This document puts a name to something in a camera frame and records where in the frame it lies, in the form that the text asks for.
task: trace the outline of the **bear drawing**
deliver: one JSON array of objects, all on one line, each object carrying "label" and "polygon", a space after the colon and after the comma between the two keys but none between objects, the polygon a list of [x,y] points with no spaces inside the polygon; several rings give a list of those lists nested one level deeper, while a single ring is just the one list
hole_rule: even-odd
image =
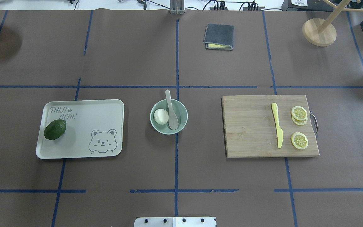
[{"label": "bear drawing", "polygon": [[99,132],[99,130],[92,131],[92,140],[89,144],[89,150],[98,153],[106,153],[107,151],[113,152],[117,148],[116,136],[117,132],[110,129],[108,132]]}]

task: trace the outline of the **gray cloth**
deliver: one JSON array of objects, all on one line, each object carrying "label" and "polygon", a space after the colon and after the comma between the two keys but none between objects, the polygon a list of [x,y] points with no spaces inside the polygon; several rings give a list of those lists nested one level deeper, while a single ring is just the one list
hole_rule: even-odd
[{"label": "gray cloth", "polygon": [[[207,49],[233,50],[233,30],[234,26],[207,24],[204,44]],[[225,47],[210,47],[208,44],[224,45]]]}]

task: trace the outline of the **knife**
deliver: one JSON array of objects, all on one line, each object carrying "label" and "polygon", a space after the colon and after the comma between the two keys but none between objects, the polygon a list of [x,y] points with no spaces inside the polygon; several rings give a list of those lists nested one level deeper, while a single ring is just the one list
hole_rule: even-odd
[{"label": "knife", "polygon": [[279,126],[278,105],[275,102],[273,102],[271,104],[271,109],[273,110],[274,121],[275,121],[275,129],[277,130],[278,148],[281,148],[282,147],[282,139],[284,138],[284,134],[282,132],[282,128]]}]

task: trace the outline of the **round wooden base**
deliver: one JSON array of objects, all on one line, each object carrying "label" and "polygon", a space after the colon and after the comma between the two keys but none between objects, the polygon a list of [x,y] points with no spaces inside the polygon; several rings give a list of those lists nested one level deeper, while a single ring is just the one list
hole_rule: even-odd
[{"label": "round wooden base", "polygon": [[303,35],[313,45],[328,46],[333,44],[337,38],[336,29],[332,24],[329,24],[322,32],[317,30],[323,22],[324,19],[313,18],[306,21],[302,26]]}]

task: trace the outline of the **wooden cutting board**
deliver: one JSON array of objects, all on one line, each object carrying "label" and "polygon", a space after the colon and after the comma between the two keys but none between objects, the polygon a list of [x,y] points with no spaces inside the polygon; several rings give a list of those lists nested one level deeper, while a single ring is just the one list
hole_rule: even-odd
[{"label": "wooden cutting board", "polygon": [[[278,105],[279,125],[284,132],[282,147],[277,147],[277,132],[271,103]],[[308,122],[296,125],[291,109],[302,106]],[[222,96],[223,127],[228,158],[314,157],[319,156],[316,136],[310,121],[306,95],[228,95]],[[296,149],[291,135],[301,132],[308,138],[308,147]]]}]

